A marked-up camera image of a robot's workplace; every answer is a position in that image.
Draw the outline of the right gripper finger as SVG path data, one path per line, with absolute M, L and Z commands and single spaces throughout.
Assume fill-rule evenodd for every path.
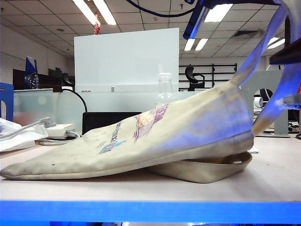
M 272 55 L 269 59 L 270 65 L 287 65 L 301 62 L 301 44 L 291 43 L 281 51 Z
M 287 109 L 297 109 L 301 108 L 301 94 L 288 95 L 283 98 L 283 104 Z

